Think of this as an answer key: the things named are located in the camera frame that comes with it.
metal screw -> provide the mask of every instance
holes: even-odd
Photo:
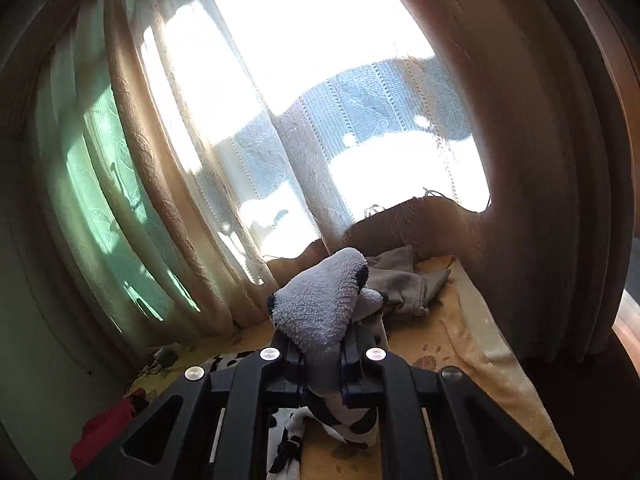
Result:
[[[202,366],[192,366],[184,371],[184,376],[190,381],[199,381],[204,377],[204,368]]]
[[[455,366],[446,366],[441,371],[443,379],[448,379],[449,381],[459,381],[462,378],[462,370],[460,368],[456,368]]]
[[[260,350],[260,357],[265,361],[275,361],[278,357],[280,357],[280,350],[271,346],[263,348],[262,350]]]
[[[382,348],[373,347],[364,352],[364,355],[371,361],[382,361],[386,357],[386,352]]]

